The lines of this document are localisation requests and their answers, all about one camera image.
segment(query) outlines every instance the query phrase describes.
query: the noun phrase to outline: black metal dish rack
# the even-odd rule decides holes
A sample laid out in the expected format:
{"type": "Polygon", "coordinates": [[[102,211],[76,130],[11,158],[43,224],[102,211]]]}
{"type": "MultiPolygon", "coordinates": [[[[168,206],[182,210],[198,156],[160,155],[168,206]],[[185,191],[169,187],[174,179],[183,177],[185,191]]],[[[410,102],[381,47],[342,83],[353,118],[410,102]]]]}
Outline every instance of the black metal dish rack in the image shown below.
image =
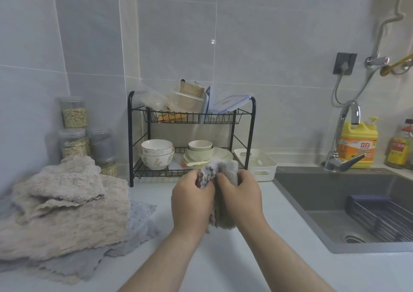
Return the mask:
{"type": "MultiPolygon", "coordinates": [[[[135,94],[135,91],[131,91],[128,96],[128,145],[129,145],[129,183],[130,186],[133,187],[133,179],[142,178],[142,177],[175,177],[175,176],[182,176],[185,173],[189,172],[189,170],[185,169],[163,169],[163,170],[150,170],[147,166],[145,166],[142,162],[142,159],[138,159],[136,163],[133,162],[133,147],[136,146],[140,141],[147,137],[148,140],[151,139],[151,124],[152,123],[159,123],[158,118],[161,116],[169,116],[169,115],[177,115],[181,114],[185,118],[181,121],[163,121],[162,123],[192,123],[192,124],[230,124],[231,133],[230,133],[230,143],[229,147],[225,148],[228,149],[230,152],[233,153],[233,141],[234,138],[237,139],[243,147],[247,149],[246,156],[245,156],[245,163],[242,163],[238,157],[233,153],[234,157],[238,160],[240,164],[240,168],[247,169],[248,162],[250,160],[250,151],[251,151],[251,143],[252,143],[252,133],[254,131],[254,122],[255,122],[255,111],[256,111],[256,102],[255,98],[251,97],[252,102],[252,110],[251,112],[247,112],[243,109],[236,109],[233,112],[226,112],[223,114],[199,114],[199,113],[184,113],[184,112],[166,112],[166,111],[155,111],[150,109],[146,106],[141,106],[137,108],[132,108],[132,98],[135,94]],[[143,117],[145,122],[147,123],[147,132],[139,138],[137,141],[133,141],[132,135],[132,112],[137,111],[143,113],[143,117]],[[250,123],[250,131],[248,135],[248,143],[245,145],[242,141],[234,134],[235,132],[235,125],[240,123],[241,117],[244,115],[251,116],[251,123],[250,123]]],[[[176,153],[184,153],[186,148],[182,147],[175,147],[176,153]]]]}

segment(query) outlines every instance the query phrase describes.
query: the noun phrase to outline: sink rack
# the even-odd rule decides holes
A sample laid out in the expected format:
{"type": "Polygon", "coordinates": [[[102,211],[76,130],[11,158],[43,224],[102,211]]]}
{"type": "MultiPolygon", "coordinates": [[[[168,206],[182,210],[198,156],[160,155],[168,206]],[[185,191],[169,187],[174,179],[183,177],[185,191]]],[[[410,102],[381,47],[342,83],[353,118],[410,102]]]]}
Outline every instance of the sink rack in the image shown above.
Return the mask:
{"type": "MultiPolygon", "coordinates": [[[[182,176],[185,173],[189,172],[190,169],[163,169],[163,170],[150,170],[145,166],[142,160],[139,158],[136,163],[134,163],[133,157],[133,149],[134,147],[140,142],[143,141],[144,138],[150,140],[151,139],[151,124],[156,123],[159,124],[159,118],[164,117],[167,118],[167,121],[162,121],[161,123],[186,123],[186,124],[222,124],[222,125],[231,125],[231,132],[230,132],[230,139],[229,139],[229,147],[225,148],[228,149],[230,152],[233,153],[233,142],[234,138],[244,147],[247,149],[245,163],[242,163],[236,154],[233,153],[234,157],[237,159],[240,168],[247,169],[248,163],[250,160],[250,151],[251,151],[251,144],[252,144],[252,134],[254,131],[254,123],[255,123],[255,112],[256,112],[256,102],[255,98],[251,97],[252,102],[252,110],[251,112],[247,112],[243,109],[236,109],[232,112],[226,112],[223,114],[202,114],[202,113],[189,113],[189,112],[167,112],[167,111],[155,111],[146,106],[140,106],[133,108],[132,107],[132,99],[135,94],[135,91],[131,91],[128,95],[128,153],[129,153],[129,184],[133,187],[133,179],[134,178],[141,178],[141,177],[176,177],[182,176]],[[139,138],[137,141],[133,140],[133,133],[132,133],[132,114],[133,112],[140,112],[143,116],[144,121],[147,124],[147,132],[139,138]],[[171,121],[170,115],[180,115],[179,121],[171,121]],[[240,124],[241,118],[244,116],[250,116],[250,130],[248,134],[248,143],[245,145],[234,133],[235,133],[235,125],[240,124]]],[[[184,153],[186,148],[179,148],[176,147],[176,153],[184,153]]]]}
{"type": "Polygon", "coordinates": [[[391,200],[348,200],[346,212],[384,242],[413,242],[413,214],[391,200]]]}

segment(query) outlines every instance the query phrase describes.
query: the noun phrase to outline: white plastic basket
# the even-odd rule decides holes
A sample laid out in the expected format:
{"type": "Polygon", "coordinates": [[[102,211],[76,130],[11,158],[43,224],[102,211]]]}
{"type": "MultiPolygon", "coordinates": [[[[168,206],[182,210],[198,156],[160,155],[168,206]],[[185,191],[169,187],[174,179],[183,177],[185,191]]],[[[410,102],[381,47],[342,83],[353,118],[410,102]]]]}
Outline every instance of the white plastic basket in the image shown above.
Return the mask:
{"type": "MultiPolygon", "coordinates": [[[[235,149],[235,155],[242,164],[245,164],[247,149],[235,149]]],[[[276,174],[277,163],[260,149],[251,149],[248,171],[257,181],[271,181],[276,174]]]]}

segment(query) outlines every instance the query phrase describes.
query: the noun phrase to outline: stainless steel sink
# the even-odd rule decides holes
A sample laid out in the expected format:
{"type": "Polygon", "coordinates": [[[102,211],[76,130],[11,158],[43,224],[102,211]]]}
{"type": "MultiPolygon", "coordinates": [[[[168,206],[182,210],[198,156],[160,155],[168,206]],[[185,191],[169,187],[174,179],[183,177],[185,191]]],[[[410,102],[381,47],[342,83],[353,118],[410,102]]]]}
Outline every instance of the stainless steel sink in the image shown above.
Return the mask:
{"type": "Polygon", "coordinates": [[[273,181],[332,253],[413,252],[413,242],[384,242],[344,210],[349,195],[381,195],[413,212],[413,180],[384,168],[279,167],[273,181]]]}

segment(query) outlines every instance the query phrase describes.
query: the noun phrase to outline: person's left hand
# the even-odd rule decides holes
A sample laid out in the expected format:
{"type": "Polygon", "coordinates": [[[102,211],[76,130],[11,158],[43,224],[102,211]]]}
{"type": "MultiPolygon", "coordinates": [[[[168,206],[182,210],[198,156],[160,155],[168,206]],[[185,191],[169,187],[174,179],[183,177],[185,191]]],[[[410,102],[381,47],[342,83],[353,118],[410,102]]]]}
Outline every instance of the person's left hand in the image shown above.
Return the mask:
{"type": "Polygon", "coordinates": [[[204,189],[197,188],[198,174],[192,170],[179,180],[172,190],[171,205],[173,229],[200,240],[208,228],[215,187],[211,181],[204,189]]]}

